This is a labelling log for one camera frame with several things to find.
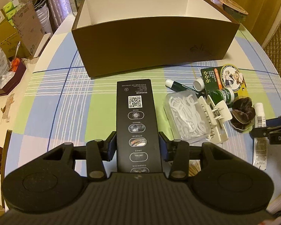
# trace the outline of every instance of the mentholatum tube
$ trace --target mentholatum tube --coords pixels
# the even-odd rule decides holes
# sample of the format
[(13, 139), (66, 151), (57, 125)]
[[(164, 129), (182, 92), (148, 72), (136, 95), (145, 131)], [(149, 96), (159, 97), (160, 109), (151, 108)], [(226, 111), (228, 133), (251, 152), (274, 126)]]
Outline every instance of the mentholatum tube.
[(185, 85), (182, 85), (181, 83), (178, 83), (176, 81), (173, 81), (173, 80), (170, 80), (170, 79), (167, 79), (165, 81), (165, 86), (169, 87), (171, 90), (175, 91), (175, 92), (182, 92), (182, 91), (193, 91), (197, 98), (199, 98), (200, 96), (203, 96), (204, 97), (204, 94), (190, 88), (190, 87), (187, 87)]

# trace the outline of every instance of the white bottle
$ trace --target white bottle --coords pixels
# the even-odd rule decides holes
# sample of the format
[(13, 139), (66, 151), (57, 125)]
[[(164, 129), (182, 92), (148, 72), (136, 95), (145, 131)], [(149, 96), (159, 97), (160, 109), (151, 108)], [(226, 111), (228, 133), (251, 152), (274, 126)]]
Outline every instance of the white bottle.
[[(254, 127), (261, 128), (266, 127), (265, 114), (262, 103), (256, 103), (253, 106), (255, 108)], [(268, 139), (254, 138), (254, 150), (253, 150), (253, 166), (265, 170), (268, 158)]]

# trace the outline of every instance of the black product box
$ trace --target black product box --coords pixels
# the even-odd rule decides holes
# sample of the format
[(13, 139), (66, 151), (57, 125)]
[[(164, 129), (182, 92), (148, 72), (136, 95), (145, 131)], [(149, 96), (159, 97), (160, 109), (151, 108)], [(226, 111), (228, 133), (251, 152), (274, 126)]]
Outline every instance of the black product box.
[(117, 170), (122, 173), (162, 172), (149, 79), (117, 82)]

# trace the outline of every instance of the plaid tablecloth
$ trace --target plaid tablecloth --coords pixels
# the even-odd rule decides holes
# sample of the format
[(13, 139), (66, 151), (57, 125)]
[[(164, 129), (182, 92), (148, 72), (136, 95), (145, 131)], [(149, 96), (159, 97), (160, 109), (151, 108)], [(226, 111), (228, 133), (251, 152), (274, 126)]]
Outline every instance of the plaid tablecloth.
[[(249, 96), (253, 103), (263, 103), (267, 119), (281, 115), (281, 78), (257, 41), (242, 26), (223, 60), (165, 66), (95, 80), (88, 77), (72, 34), (66, 34), (48, 66), (31, 77), (17, 113), (5, 175), (63, 142), (81, 146), (93, 139), (105, 139), (115, 131), (117, 81), (151, 79), (158, 130), (171, 139), (163, 109), (163, 100), (171, 90), (165, 87), (165, 80), (192, 86), (201, 68), (224, 64), (233, 64), (241, 70)], [(249, 134), (238, 133), (229, 124), (227, 129), (229, 140), (222, 147), (252, 163), (253, 141)], [(105, 167), (108, 173), (116, 171), (116, 156)], [(75, 170), (86, 176), (85, 161), (77, 161)], [(268, 147), (266, 172), (275, 184), (268, 207), (274, 212), (281, 208), (281, 146)]]

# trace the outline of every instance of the cartoon character logo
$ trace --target cartoon character logo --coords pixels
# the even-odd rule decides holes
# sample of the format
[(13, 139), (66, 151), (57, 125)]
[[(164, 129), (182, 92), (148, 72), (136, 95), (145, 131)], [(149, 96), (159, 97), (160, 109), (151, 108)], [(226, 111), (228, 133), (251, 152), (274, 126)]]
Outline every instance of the cartoon character logo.
[(221, 81), (224, 87), (238, 91), (244, 82), (243, 74), (233, 65), (225, 65), (221, 69)]

